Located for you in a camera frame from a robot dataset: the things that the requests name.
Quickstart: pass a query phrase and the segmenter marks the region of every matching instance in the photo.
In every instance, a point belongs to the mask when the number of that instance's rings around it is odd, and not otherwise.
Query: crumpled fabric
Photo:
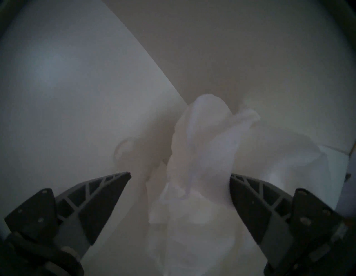
[[[307,137],[259,122],[252,109],[233,115],[211,94],[178,120],[168,165],[146,183],[147,252],[163,275],[262,275],[266,260],[229,193],[232,172],[293,195],[303,187],[327,202],[326,156]]]

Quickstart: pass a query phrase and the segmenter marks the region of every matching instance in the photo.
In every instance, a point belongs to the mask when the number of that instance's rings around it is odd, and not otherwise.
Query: bolt
[[[312,221],[310,219],[306,218],[306,217],[300,218],[300,222],[303,223],[306,226],[310,226],[312,224],[311,223]]]
[[[307,195],[307,193],[306,193],[305,191],[303,191],[303,190],[299,190],[298,193],[299,193],[299,194],[302,194],[303,196],[306,196],[306,195]]]
[[[327,216],[330,216],[330,215],[331,215],[331,212],[330,212],[330,210],[328,210],[328,209],[323,209],[323,214],[324,214],[324,215],[327,215]]]

